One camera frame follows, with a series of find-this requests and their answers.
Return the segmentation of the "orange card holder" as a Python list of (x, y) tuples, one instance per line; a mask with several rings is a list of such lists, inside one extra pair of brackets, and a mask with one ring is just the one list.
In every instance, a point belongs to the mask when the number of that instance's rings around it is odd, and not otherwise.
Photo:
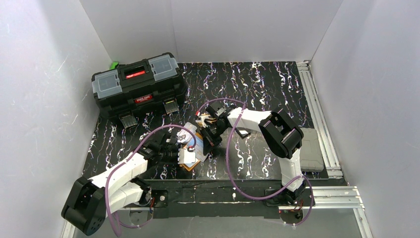
[(197, 164), (204, 162), (209, 157), (209, 153), (204, 154), (203, 137), (196, 133), (195, 138), (196, 146), (192, 152), (188, 151), (188, 147), (194, 144), (193, 139), (190, 139), (179, 151), (178, 164), (187, 171), (191, 171)]

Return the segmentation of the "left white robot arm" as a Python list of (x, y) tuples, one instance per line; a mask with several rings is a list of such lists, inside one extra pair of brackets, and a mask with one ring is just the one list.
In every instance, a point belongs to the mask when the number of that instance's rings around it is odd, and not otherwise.
[(109, 218), (120, 233), (122, 223), (118, 210), (136, 204), (153, 213), (155, 207), (165, 207), (167, 191), (153, 191), (140, 175), (160, 162), (178, 163), (182, 146), (181, 138), (174, 133), (156, 132), (105, 172), (91, 178), (78, 178), (63, 206), (62, 218), (87, 236), (98, 231)]

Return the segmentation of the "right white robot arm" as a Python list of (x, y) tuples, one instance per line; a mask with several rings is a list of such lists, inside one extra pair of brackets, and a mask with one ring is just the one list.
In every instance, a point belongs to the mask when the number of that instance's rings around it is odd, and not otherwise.
[(300, 163), (304, 133), (283, 109), (252, 111), (245, 106), (226, 106), (221, 99), (211, 100), (203, 106), (206, 113), (198, 110), (196, 123), (203, 138), (205, 154), (222, 142), (221, 136), (228, 128), (242, 138), (252, 131), (260, 132), (271, 152), (278, 157), (282, 182), (278, 192), (263, 199), (273, 199), (274, 204), (293, 204), (300, 198), (306, 187)]

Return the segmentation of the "stack of white cards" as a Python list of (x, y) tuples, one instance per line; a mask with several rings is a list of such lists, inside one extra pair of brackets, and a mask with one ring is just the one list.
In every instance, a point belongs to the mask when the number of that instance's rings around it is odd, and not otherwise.
[[(184, 126), (184, 128), (188, 129), (190, 132), (192, 132), (193, 134), (195, 134), (196, 130), (197, 130), (197, 126), (187, 122)], [(181, 144), (186, 144), (188, 143), (191, 139), (193, 139), (192, 135), (186, 131), (185, 129), (181, 129), (178, 133), (177, 133), (177, 142), (181, 143)]]

